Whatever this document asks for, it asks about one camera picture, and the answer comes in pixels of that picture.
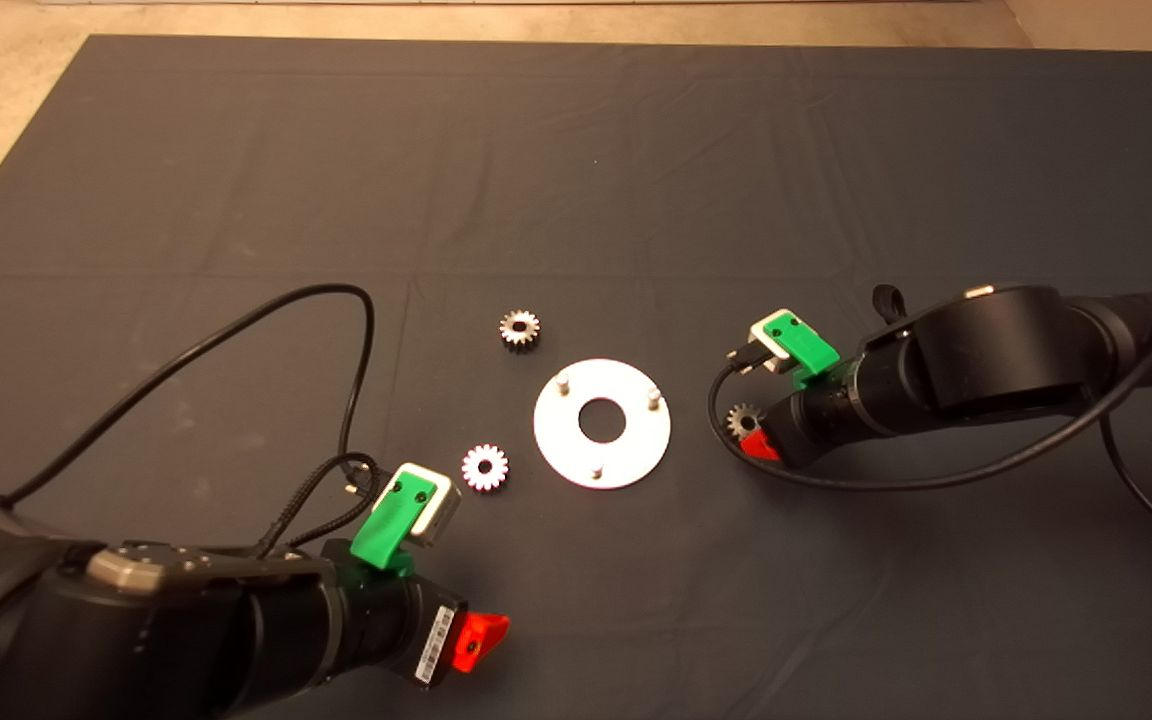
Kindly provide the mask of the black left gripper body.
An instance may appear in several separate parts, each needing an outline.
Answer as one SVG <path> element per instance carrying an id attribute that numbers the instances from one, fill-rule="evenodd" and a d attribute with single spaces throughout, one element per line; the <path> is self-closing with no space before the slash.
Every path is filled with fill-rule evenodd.
<path id="1" fill-rule="evenodd" d="M 355 666 L 381 667 L 420 689 L 444 683 L 467 598 L 422 577 L 378 579 L 355 593 Z"/>

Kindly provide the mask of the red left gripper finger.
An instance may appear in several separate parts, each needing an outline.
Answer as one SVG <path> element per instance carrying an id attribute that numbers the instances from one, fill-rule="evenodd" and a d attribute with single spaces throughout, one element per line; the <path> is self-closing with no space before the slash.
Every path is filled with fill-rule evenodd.
<path id="1" fill-rule="evenodd" d="M 502 642 L 511 628 L 511 617 L 492 612 L 463 612 L 460 632 L 454 639 L 454 670 L 471 673 Z"/>

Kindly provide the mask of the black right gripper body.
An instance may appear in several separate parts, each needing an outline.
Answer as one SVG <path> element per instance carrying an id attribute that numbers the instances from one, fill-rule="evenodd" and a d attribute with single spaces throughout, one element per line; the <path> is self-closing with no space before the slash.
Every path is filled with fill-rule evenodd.
<path id="1" fill-rule="evenodd" d="M 763 433 L 781 464 L 799 470 L 832 450 L 874 438 L 841 376 L 814 379 L 763 415 Z"/>

